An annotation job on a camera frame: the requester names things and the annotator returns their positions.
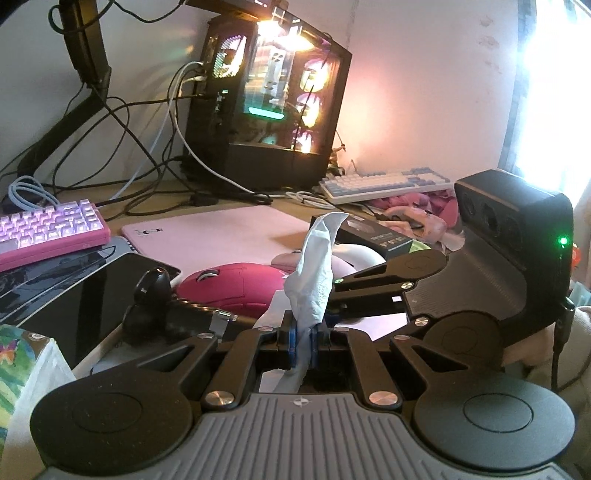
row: green led light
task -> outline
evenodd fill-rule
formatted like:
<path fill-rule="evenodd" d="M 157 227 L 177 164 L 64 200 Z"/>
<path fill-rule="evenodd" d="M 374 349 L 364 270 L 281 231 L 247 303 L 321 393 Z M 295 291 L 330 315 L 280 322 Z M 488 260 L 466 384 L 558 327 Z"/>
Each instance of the green led light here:
<path fill-rule="evenodd" d="M 263 110 L 262 108 L 254 108 L 253 106 L 248 107 L 248 111 L 253 115 L 264 116 L 272 118 L 273 120 L 283 120 L 285 117 L 283 113 L 271 112 L 269 110 Z"/>

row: pink mouse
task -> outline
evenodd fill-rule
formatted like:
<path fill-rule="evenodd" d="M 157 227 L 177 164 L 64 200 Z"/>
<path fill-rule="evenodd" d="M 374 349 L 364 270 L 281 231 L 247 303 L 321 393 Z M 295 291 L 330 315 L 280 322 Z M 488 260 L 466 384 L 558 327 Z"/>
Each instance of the pink mouse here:
<path fill-rule="evenodd" d="M 177 287 L 182 299 L 218 307 L 238 315 L 259 318 L 277 290 L 283 290 L 285 272 L 254 263 L 208 268 L 187 277 Z"/>

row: blue cable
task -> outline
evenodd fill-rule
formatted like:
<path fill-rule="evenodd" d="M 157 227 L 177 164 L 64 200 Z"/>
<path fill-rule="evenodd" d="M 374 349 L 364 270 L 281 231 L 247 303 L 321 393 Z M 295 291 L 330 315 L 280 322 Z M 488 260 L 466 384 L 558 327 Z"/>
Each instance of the blue cable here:
<path fill-rule="evenodd" d="M 57 207 L 60 204 L 60 201 L 55 198 L 51 193 L 47 192 L 41 183 L 29 176 L 25 175 L 23 177 L 18 177 L 15 181 L 13 181 L 8 186 L 8 198 L 10 201 L 18 208 L 32 212 L 39 208 L 39 205 L 35 205 L 34 203 L 29 202 L 25 198 L 23 198 L 19 192 L 29 192 L 34 193 L 35 195 L 40 196 L 43 200 L 51 203 L 53 206 Z"/>

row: white and blue keyboard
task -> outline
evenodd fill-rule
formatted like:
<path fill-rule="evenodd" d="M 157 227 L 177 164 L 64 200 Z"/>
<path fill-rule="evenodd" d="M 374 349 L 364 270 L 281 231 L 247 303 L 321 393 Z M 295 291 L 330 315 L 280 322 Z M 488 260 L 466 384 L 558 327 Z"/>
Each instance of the white and blue keyboard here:
<path fill-rule="evenodd" d="M 413 168 L 392 173 L 366 176 L 355 173 L 333 179 L 323 179 L 320 182 L 320 187 L 330 202 L 352 203 L 411 192 L 447 190 L 453 188 L 453 183 L 430 168 Z"/>

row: glass side panel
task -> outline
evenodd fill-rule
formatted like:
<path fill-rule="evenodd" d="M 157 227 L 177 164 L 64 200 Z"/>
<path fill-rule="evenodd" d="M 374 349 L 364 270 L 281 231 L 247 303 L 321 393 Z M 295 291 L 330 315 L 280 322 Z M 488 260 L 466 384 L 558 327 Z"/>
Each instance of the glass side panel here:
<path fill-rule="evenodd" d="M 340 65 L 330 41 L 276 9 L 273 20 L 259 22 L 255 52 L 246 61 L 234 143 L 317 153 L 326 136 Z"/>

